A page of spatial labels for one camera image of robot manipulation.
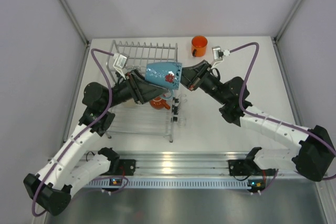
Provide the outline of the small dark orange cup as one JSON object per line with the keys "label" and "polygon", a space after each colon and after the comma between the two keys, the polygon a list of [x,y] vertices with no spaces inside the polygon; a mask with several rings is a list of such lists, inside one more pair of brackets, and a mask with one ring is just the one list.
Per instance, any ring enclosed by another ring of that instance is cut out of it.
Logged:
{"label": "small dark orange cup", "polygon": [[150,105],[152,108],[156,109],[156,110],[161,110],[161,109],[166,109],[166,110],[170,110],[171,107],[170,105],[161,97],[157,97],[153,100],[150,101]]}

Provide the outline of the blue mug white inside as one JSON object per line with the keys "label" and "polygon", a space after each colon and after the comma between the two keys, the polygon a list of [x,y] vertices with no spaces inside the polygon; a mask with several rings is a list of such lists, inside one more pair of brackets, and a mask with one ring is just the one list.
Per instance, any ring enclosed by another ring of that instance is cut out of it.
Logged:
{"label": "blue mug white inside", "polygon": [[174,91],[179,89],[183,65],[180,62],[154,62],[146,66],[145,80],[166,88],[170,95],[164,97],[160,95],[163,100],[173,98]]}

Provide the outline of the orange mug black handle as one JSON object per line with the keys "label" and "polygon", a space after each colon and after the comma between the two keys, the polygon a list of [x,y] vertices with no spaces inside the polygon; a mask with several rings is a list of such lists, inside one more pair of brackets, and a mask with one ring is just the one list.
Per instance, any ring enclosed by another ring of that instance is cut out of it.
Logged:
{"label": "orange mug black handle", "polygon": [[193,57],[203,57],[206,54],[208,40],[204,36],[195,36],[191,41],[191,53]]}

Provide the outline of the beige handleless cup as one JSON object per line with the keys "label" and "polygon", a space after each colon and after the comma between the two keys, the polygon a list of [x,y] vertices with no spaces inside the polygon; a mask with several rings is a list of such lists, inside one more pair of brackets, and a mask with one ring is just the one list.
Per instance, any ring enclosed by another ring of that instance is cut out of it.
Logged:
{"label": "beige handleless cup", "polygon": [[133,108],[133,107],[135,107],[137,104],[134,102],[134,101],[132,101],[132,100],[129,100],[129,101],[127,101],[127,102],[123,102],[122,103],[122,106],[124,107],[124,108]]}

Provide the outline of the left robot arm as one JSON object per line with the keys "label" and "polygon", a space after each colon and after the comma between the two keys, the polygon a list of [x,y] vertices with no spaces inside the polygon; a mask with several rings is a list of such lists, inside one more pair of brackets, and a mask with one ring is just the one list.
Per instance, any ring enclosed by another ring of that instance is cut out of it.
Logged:
{"label": "left robot arm", "polygon": [[145,80],[137,71],[114,87],[91,82],[84,89],[82,103],[86,109],[73,133],[57,154],[36,174],[29,173],[23,180],[33,204],[39,204],[53,216],[62,213],[72,197],[97,176],[115,174],[120,167],[119,155],[104,147],[92,161],[76,168],[89,146],[100,140],[111,126],[115,114],[109,112],[113,106],[133,99],[139,104],[167,93],[164,87]]}

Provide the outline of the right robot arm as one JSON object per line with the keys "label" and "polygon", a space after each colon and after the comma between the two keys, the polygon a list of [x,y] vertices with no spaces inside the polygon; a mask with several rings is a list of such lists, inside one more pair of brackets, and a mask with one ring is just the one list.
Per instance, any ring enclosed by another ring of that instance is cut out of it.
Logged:
{"label": "right robot arm", "polygon": [[250,174],[285,169],[314,182],[326,180],[325,174],[335,158],[328,131],[319,125],[313,129],[292,125],[266,114],[246,100],[249,91],[243,83],[241,77],[222,83],[205,60],[182,69],[181,84],[190,91],[201,89],[219,102],[219,112],[227,123],[258,132],[284,146],[278,150],[254,147],[244,160]]}

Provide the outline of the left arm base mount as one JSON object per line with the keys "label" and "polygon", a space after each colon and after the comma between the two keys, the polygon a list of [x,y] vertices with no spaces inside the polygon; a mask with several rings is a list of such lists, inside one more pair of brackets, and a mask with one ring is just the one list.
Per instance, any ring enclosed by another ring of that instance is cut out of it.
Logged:
{"label": "left arm base mount", "polygon": [[98,151],[99,155],[103,155],[110,161],[109,169],[102,173],[102,176],[133,176],[136,168],[135,159],[122,159],[113,148],[104,147]]}

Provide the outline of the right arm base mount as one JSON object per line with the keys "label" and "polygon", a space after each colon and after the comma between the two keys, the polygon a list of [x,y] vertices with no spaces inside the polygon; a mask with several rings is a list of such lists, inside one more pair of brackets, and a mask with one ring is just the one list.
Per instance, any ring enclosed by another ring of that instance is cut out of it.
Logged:
{"label": "right arm base mount", "polygon": [[275,175],[275,169],[261,169],[255,162],[255,156],[261,147],[254,147],[245,158],[230,159],[228,161],[229,174],[231,177],[243,176],[249,178],[250,176]]}

